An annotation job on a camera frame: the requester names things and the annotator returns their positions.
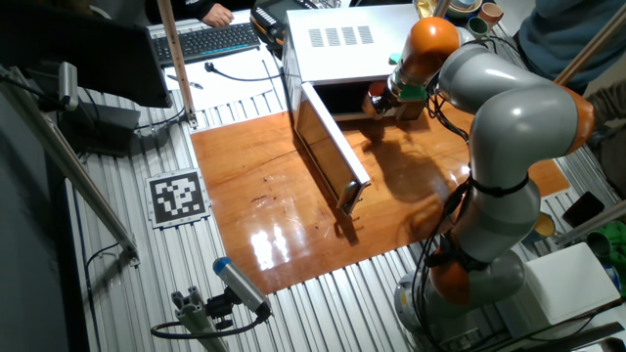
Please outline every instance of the robotic arm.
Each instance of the robotic arm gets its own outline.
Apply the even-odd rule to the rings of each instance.
[[[429,280],[408,274],[395,292],[404,326],[417,335],[424,332],[414,303],[421,299],[420,316],[428,316],[428,330],[439,340],[446,338],[440,328],[448,328],[450,319],[521,288],[523,263],[511,248],[533,229],[541,200],[528,168],[577,150],[594,128],[593,108],[582,97],[480,45],[460,47],[455,35],[456,28],[443,19],[416,23],[384,90],[371,89],[364,104],[370,114],[407,104],[413,97],[404,92],[423,87],[441,68],[443,97],[475,115],[469,136],[471,187],[458,221],[425,261]]]

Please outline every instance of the wooden board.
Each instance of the wooden board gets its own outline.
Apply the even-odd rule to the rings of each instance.
[[[471,115],[444,111],[470,131]],[[372,178],[352,218],[329,205],[286,113],[192,135],[226,253],[265,293],[423,239],[467,177],[467,146],[438,121],[339,126]],[[551,160],[530,176],[542,196],[569,187]]]

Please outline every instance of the person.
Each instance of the person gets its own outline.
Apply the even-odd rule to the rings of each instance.
[[[522,60],[531,71],[554,80],[623,5],[624,0],[536,0],[514,36]],[[582,95],[625,49],[622,27],[567,87]]]
[[[603,168],[608,183],[620,197],[626,196],[626,127],[606,126],[607,121],[626,119],[626,79],[601,88],[587,97],[594,106],[596,132],[589,147]]]
[[[210,26],[228,25],[233,20],[231,11],[250,9],[254,0],[228,0],[228,8],[209,0],[170,0],[174,19],[198,19]],[[157,0],[146,0],[146,16],[152,24],[162,23]]]

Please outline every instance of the white paper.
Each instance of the white paper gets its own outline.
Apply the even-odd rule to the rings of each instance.
[[[185,65],[189,81],[198,83],[203,88],[198,89],[190,86],[196,110],[200,111],[218,107],[271,91],[273,87],[270,80],[256,82],[235,81],[214,72],[207,72],[204,69],[204,63],[210,62],[219,71],[236,78],[265,78],[268,77],[268,74],[263,64],[263,58],[267,59],[267,56],[263,55],[263,51],[264,49],[260,51],[251,49],[218,59]],[[180,89],[178,82],[168,77],[168,75],[176,76],[174,67],[166,68],[164,73],[167,89]]]

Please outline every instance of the wooden pole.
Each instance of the wooden pole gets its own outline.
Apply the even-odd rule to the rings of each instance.
[[[608,42],[610,38],[626,23],[626,4],[608,21],[574,60],[555,79],[556,84],[566,85],[571,78],[582,69],[591,58]]]
[[[183,51],[181,50],[180,42],[178,41],[178,33],[176,32],[176,21],[174,20],[174,13],[172,12],[172,5],[169,0],[158,0],[158,10],[160,11],[160,17],[163,20],[163,27],[165,28],[165,34],[167,35],[169,51],[172,53],[172,61],[174,62],[174,69],[176,69],[178,85],[180,86],[180,91],[183,95],[185,113],[187,114],[189,123],[192,127],[196,127],[198,126],[198,122],[196,120],[196,110],[194,109],[194,100],[192,99],[192,92],[189,88],[189,79],[187,79],[187,71],[185,70]]]

